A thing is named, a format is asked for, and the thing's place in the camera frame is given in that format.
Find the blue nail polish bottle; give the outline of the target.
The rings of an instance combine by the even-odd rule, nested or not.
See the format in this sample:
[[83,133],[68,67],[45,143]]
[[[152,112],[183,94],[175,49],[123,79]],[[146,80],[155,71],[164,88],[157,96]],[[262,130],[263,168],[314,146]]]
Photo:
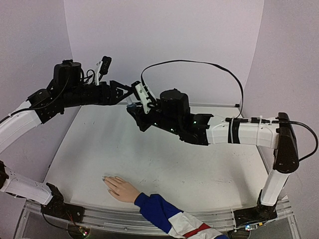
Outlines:
[[137,108],[135,103],[131,103],[127,105],[127,111],[134,111]]

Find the white nail polish cap brush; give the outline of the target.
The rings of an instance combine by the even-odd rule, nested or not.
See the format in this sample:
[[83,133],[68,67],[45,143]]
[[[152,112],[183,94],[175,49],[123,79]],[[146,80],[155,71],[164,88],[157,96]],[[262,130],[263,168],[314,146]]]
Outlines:
[[133,104],[133,101],[132,101],[131,97],[127,97],[126,100],[127,100],[127,105],[132,105]]

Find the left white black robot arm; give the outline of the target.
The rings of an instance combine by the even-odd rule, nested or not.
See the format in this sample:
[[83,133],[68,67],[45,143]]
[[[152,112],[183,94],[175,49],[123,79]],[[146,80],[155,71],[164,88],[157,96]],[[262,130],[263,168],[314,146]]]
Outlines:
[[[63,115],[66,108],[114,106],[130,96],[133,93],[130,86],[115,80],[103,81],[111,61],[110,57],[103,57],[91,75],[85,75],[81,63],[73,60],[55,65],[49,85],[31,94],[0,121],[0,151],[5,152],[13,148],[14,143],[29,139],[35,131],[41,132],[44,124]],[[76,223],[83,220],[85,209],[66,202],[56,185],[26,177],[4,161],[0,162],[0,192],[38,203],[45,216]]]

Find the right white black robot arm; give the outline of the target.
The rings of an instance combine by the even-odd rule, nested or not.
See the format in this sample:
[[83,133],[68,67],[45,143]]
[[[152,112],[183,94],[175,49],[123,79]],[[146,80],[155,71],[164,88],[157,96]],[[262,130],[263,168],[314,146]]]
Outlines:
[[167,90],[155,98],[141,87],[135,91],[137,102],[128,101],[127,112],[140,131],[155,127],[171,133],[179,143],[156,142],[152,149],[161,148],[162,172],[182,171],[199,177],[205,165],[217,160],[225,167],[235,160],[235,170],[245,162],[238,152],[264,146],[274,151],[274,163],[254,207],[234,212],[236,227],[264,223],[277,217],[276,205],[288,177],[299,167],[297,140],[286,113],[265,119],[225,117],[212,112],[195,113],[187,94],[177,89]]

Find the blue white red sleeve forearm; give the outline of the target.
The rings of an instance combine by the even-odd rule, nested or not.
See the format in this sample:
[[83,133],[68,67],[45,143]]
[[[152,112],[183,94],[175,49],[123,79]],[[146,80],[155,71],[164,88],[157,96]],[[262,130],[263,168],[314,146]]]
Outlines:
[[193,215],[180,210],[159,194],[140,193],[134,204],[142,216],[169,236],[177,239],[227,239]]

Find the mannequin hand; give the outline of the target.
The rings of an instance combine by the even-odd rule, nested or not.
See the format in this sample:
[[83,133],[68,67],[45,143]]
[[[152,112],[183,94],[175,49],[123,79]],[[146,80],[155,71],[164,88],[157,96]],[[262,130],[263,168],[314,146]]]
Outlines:
[[133,204],[140,195],[139,190],[120,177],[104,176],[102,180],[108,187],[109,194],[120,202]]

